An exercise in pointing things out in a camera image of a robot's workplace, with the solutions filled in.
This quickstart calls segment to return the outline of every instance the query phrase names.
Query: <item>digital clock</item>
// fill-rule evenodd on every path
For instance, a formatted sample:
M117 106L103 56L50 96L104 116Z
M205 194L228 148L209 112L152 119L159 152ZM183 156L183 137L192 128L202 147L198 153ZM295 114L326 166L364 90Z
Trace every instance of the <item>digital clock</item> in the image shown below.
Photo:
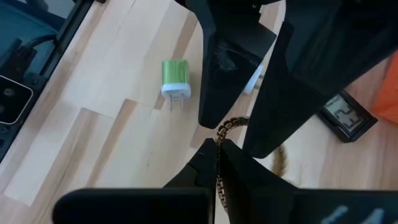
M343 142L356 141L377 122L346 91L329 100L317 115Z

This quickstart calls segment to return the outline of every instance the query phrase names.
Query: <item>metal chain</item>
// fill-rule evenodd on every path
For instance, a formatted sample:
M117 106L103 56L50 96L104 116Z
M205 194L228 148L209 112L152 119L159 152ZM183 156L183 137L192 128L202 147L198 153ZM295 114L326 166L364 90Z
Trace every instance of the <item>metal chain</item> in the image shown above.
M215 139L216 145L217 145L217 166L218 166L216 188L217 188L218 196L221 200L221 204L224 207L225 212L228 212L228 211L227 211L227 207L226 207L227 201L226 201L226 197L225 197L223 178L220 176L221 150L223 150L223 144L224 144L226 135L232 129L240 127L240 126L247 126L248 124L249 124L249 117L231 118L231 119L225 121L218 128L218 131L217 131L217 137ZM274 151L274 160L272 163L271 171L275 175L282 177L285 174L285 170L287 167L286 161L287 161L286 150L285 150L285 147L283 145L281 145Z

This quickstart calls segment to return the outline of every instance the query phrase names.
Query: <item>chain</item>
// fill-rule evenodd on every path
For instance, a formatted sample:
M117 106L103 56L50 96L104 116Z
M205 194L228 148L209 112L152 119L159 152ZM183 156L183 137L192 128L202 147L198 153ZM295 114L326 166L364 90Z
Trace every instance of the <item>chain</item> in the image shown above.
M226 207L226 197L225 197L225 191L224 191L224 183L223 183L223 178L220 176L220 156L221 156L221 151L223 150L223 144L226 135L234 128L240 127L240 126L247 126L249 124L249 117L237 117L237 118L231 118L227 121L225 121L217 131L217 137L215 139L216 145L217 145L217 178L216 178L216 188L218 192L218 196L221 200L221 204L224 207L225 212L227 211ZM287 167L287 156L286 156L286 150L283 145L279 146L275 151L274 151L274 160L272 163L272 169L271 171L275 174L278 175L279 177L282 177L285 174L285 170Z

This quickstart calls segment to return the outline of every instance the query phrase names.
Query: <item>wooden floor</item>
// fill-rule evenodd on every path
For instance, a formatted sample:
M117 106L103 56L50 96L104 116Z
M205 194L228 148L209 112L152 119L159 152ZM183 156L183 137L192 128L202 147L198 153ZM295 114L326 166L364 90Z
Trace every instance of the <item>wooden floor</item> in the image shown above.
M263 7L261 22L278 32L284 9L283 2ZM170 180L215 133L197 122L201 35L196 17L173 0L94 3L0 163L0 223L51 223L52 206L73 189ZM190 64L192 97L183 110L170 111L159 94L161 61L169 58ZM388 65L348 88L368 109ZM249 115L255 97L242 95L228 117ZM244 129L231 133L238 144L243 137ZM285 143L285 178L300 187L398 190L397 137L398 125L380 119L356 143L342 144L313 117ZM220 207L216 222L228 222Z

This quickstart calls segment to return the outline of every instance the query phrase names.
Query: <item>orange object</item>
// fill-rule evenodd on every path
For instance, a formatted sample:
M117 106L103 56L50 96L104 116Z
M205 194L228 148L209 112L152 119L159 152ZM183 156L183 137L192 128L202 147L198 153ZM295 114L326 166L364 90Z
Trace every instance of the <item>orange object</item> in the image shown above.
M398 52L392 59L373 111L383 118L398 123Z

